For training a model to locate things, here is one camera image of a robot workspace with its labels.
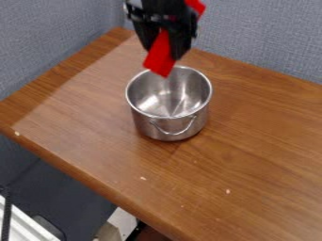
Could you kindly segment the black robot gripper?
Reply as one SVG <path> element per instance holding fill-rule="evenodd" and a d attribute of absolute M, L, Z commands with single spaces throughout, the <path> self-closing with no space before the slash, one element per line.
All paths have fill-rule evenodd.
<path fill-rule="evenodd" d="M 178 60 L 197 36 L 197 12 L 192 7 L 184 0 L 124 0 L 124 12 L 145 51 L 152 47 L 160 27 L 168 29 L 170 56 Z"/>

